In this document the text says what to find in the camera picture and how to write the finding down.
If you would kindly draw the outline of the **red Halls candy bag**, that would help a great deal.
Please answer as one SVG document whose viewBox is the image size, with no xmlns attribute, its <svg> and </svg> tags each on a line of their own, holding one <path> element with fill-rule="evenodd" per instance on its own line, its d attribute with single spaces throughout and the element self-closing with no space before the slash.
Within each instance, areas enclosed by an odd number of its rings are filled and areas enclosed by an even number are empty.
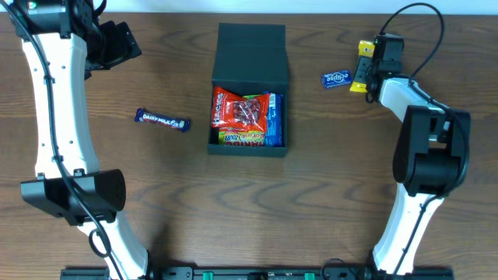
<svg viewBox="0 0 498 280">
<path fill-rule="evenodd" d="M 211 126 L 242 131 L 267 131 L 270 94 L 245 98 L 220 87 L 212 95 Z"/>
</svg>

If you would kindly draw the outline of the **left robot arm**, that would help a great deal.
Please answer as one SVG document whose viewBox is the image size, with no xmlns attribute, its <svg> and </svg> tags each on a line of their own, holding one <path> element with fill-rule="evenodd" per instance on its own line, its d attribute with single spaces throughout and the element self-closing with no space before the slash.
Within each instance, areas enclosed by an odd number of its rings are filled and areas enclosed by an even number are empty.
<svg viewBox="0 0 498 280">
<path fill-rule="evenodd" d="M 149 256 L 124 213 L 123 173 L 104 171 L 93 147 L 85 82 L 140 55 L 127 23 L 101 23 L 87 0 L 14 1 L 5 10 L 22 41 L 37 114 L 35 178 L 23 200 L 85 233 L 105 279 L 146 279 Z"/>
</svg>

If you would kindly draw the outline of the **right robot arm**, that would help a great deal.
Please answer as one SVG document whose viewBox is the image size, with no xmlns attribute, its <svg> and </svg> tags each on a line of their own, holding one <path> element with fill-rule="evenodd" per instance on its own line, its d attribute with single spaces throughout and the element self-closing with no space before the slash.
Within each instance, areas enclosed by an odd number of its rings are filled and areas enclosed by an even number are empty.
<svg viewBox="0 0 498 280">
<path fill-rule="evenodd" d="M 418 246 L 434 212 L 468 169 L 471 117 L 425 93 L 402 74 L 402 37 L 379 33 L 359 42 L 352 89 L 389 109 L 402 123 L 392 161 L 397 183 L 388 224 L 370 253 L 372 279 L 424 279 L 443 272 L 416 269 Z"/>
</svg>

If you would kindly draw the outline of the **blue Eclipse mint pack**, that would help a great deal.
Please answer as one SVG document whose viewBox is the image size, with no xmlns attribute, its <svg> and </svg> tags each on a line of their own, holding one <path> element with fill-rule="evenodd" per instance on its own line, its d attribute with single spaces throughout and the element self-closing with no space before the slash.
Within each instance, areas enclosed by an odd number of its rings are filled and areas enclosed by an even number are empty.
<svg viewBox="0 0 498 280">
<path fill-rule="evenodd" d="M 340 70 L 323 74 L 321 84 L 324 89 L 331 89 L 338 86 L 344 86 L 352 83 L 352 76 L 349 70 Z"/>
</svg>

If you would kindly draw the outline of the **dark green gift box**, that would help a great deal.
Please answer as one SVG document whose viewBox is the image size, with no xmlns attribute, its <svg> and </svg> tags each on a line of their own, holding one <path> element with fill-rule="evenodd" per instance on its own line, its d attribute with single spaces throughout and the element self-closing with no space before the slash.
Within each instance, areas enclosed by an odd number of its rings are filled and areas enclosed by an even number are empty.
<svg viewBox="0 0 498 280">
<path fill-rule="evenodd" d="M 212 87 L 238 96 L 265 92 L 281 96 L 282 146 L 220 145 L 219 130 L 209 129 L 207 150 L 212 155 L 283 158 L 289 148 L 289 66 L 286 27 L 271 24 L 220 23 Z"/>
</svg>

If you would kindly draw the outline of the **light blue snack bar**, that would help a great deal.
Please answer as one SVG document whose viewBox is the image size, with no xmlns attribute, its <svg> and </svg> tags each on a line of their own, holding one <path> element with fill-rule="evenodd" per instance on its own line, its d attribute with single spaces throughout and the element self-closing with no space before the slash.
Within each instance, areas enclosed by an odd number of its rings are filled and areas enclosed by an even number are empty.
<svg viewBox="0 0 498 280">
<path fill-rule="evenodd" d="M 282 96 L 277 93 L 269 93 L 265 145 L 282 146 Z"/>
</svg>

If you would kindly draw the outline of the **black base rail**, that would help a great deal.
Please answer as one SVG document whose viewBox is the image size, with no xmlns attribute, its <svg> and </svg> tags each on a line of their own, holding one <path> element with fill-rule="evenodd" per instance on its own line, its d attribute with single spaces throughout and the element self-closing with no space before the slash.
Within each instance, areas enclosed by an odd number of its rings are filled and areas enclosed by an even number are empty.
<svg viewBox="0 0 498 280">
<path fill-rule="evenodd" d="M 314 269 L 194 269 L 190 267 L 164 268 L 161 272 L 150 272 L 148 276 L 138 279 L 162 280 L 322 280 L 322 279 L 420 279 L 420 280 L 452 280 L 454 274 L 451 269 L 417 268 L 413 274 L 404 276 L 376 275 L 369 268 L 329 267 L 320 270 Z M 111 279 L 107 268 L 63 269 L 61 280 L 104 280 Z"/>
</svg>

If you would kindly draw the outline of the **purple Dairy Milk bar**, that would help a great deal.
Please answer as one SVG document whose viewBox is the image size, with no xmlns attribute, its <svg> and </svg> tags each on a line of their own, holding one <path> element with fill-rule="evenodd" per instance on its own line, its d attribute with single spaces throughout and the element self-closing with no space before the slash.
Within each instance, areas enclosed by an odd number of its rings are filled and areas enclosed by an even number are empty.
<svg viewBox="0 0 498 280">
<path fill-rule="evenodd" d="M 184 118 L 168 117 L 163 114 L 148 111 L 145 108 L 139 108 L 135 114 L 135 122 L 161 124 L 181 132 L 190 130 L 191 121 Z"/>
</svg>

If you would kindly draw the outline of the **green Haribo gummy bag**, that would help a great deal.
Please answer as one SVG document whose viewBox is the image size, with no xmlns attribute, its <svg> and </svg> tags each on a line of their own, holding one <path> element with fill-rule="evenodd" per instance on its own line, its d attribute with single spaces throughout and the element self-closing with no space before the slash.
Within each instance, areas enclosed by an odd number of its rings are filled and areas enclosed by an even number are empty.
<svg viewBox="0 0 498 280">
<path fill-rule="evenodd" d="M 265 132 L 242 131 L 233 128 L 217 128 L 220 145 L 258 147 L 264 145 Z"/>
</svg>

